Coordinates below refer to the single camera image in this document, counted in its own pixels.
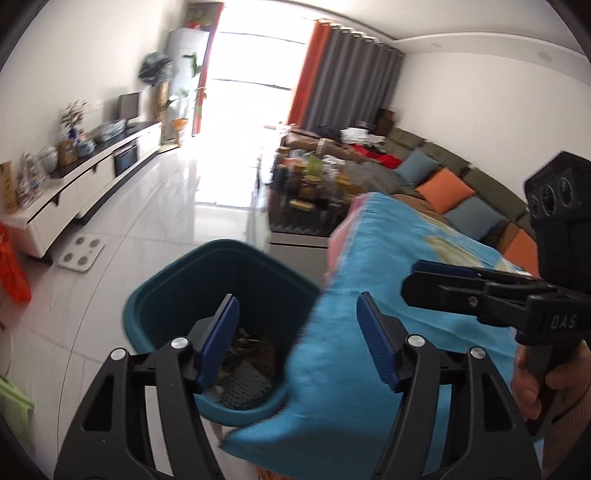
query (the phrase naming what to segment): hand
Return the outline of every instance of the hand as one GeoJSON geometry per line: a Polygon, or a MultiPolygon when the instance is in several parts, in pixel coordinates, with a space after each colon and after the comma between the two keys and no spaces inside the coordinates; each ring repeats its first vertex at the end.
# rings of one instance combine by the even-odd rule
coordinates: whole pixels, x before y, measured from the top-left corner
{"type": "MultiPolygon", "coordinates": [[[[558,406],[556,415],[562,415],[583,398],[591,384],[591,352],[583,341],[569,362],[559,365],[545,378],[553,390],[564,390],[564,398],[558,406]]],[[[515,369],[511,380],[513,398],[523,418],[535,420],[540,416],[542,404],[538,395],[540,385],[527,370],[527,349],[520,345],[515,355],[515,369]]]]}

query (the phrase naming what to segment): curtain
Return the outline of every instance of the curtain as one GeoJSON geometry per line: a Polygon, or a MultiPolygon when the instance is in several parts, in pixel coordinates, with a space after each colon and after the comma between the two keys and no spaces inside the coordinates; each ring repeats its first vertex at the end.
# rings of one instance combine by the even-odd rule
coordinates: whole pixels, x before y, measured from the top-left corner
{"type": "MultiPolygon", "coordinates": [[[[190,22],[191,18],[194,18],[195,15],[198,15],[201,18],[207,19],[211,23],[205,27],[202,27],[204,30],[208,30],[209,39],[207,40],[207,47],[205,49],[205,58],[203,60],[203,66],[201,68],[201,76],[199,77],[199,85],[198,87],[205,87],[205,83],[207,82],[207,68],[209,67],[209,58],[212,55],[212,45],[213,39],[216,34],[217,26],[220,22],[220,17],[222,16],[223,10],[223,3],[220,2],[207,2],[207,3],[199,3],[196,5],[192,5],[188,8],[187,11],[187,22],[190,22]]],[[[202,90],[200,95],[197,95],[197,99],[195,100],[195,116],[193,117],[193,135],[197,135],[201,131],[201,114],[202,114],[202,107],[203,107],[203,100],[205,99],[206,95],[203,94],[202,90]]]]}
{"type": "Polygon", "coordinates": [[[293,123],[314,132],[328,125],[343,129],[358,122],[373,124],[378,109],[392,99],[403,59],[396,48],[331,25],[317,74],[300,79],[314,86],[302,121],[293,123]]]}
{"type": "Polygon", "coordinates": [[[301,70],[300,80],[295,88],[294,97],[291,102],[287,125],[301,125],[304,121],[304,115],[306,114],[313,93],[314,81],[322,63],[322,57],[326,50],[326,43],[328,42],[330,33],[330,23],[317,21],[314,25],[306,58],[304,59],[304,65],[301,70]]]}

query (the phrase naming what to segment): trash bin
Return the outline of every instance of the trash bin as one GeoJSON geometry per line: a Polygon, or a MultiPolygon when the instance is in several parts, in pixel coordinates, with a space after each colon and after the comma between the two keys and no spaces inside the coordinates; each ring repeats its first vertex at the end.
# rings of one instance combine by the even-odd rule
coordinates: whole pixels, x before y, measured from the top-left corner
{"type": "Polygon", "coordinates": [[[225,408],[205,395],[195,399],[204,418],[242,427],[269,418],[285,403],[283,366],[319,294],[312,282],[247,244],[215,240],[135,290],[125,305],[123,323],[135,350],[151,352],[214,315],[228,293],[240,302],[239,326],[275,342],[273,388],[249,410],[225,408]]]}

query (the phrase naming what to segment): screw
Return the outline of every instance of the screw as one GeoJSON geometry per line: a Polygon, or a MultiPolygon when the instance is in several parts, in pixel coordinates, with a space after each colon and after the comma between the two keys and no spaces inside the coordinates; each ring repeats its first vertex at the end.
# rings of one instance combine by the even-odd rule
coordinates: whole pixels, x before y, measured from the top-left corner
{"type": "Polygon", "coordinates": [[[407,342],[410,346],[413,346],[415,348],[420,348],[423,345],[425,345],[425,339],[420,335],[411,335],[410,337],[408,337],[407,342]]]}
{"type": "Polygon", "coordinates": [[[127,351],[124,348],[116,348],[111,352],[111,358],[113,360],[121,360],[125,358],[125,355],[127,355],[127,351]]]}
{"type": "Polygon", "coordinates": [[[479,346],[476,346],[472,350],[470,350],[470,355],[472,355],[474,358],[477,358],[478,360],[482,360],[486,356],[486,352],[484,351],[484,349],[480,348],[479,346]]]}
{"type": "Polygon", "coordinates": [[[189,340],[187,340],[185,337],[176,337],[172,342],[170,342],[170,345],[177,350],[185,348],[188,344],[189,340]]]}

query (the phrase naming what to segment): blue cushion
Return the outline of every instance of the blue cushion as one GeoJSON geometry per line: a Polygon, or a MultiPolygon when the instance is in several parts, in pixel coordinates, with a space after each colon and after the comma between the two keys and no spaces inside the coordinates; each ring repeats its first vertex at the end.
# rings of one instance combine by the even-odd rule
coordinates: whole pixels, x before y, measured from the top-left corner
{"type": "Polygon", "coordinates": [[[498,223],[508,221],[478,197],[468,198],[444,217],[458,232],[477,241],[498,223]]]}
{"type": "Polygon", "coordinates": [[[413,153],[402,162],[402,165],[396,169],[396,173],[411,187],[416,187],[426,179],[438,165],[439,162],[437,162],[437,160],[433,160],[429,155],[426,155],[420,150],[414,150],[413,153]]]}

